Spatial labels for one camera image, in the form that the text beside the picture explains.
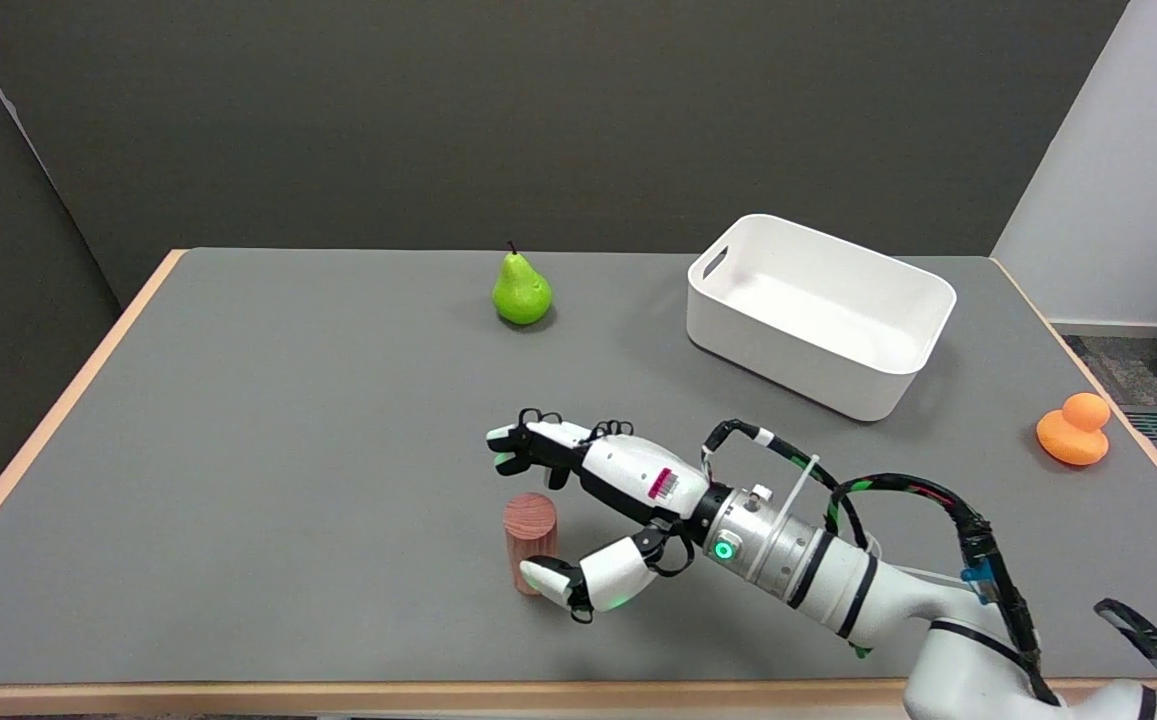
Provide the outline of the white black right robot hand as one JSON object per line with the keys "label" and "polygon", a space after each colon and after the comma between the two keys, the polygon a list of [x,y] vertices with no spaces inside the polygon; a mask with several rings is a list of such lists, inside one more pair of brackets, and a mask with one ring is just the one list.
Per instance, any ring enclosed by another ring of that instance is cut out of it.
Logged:
{"label": "white black right robot hand", "polygon": [[541,468],[546,486],[563,488],[570,477],[610,509],[641,528],[605,544],[578,563],[537,553],[519,561],[519,574],[543,597],[590,624],[638,596],[657,578],[673,578],[697,559],[728,488],[650,439],[629,421],[605,420],[588,429],[537,407],[491,429],[486,443],[502,477]]}

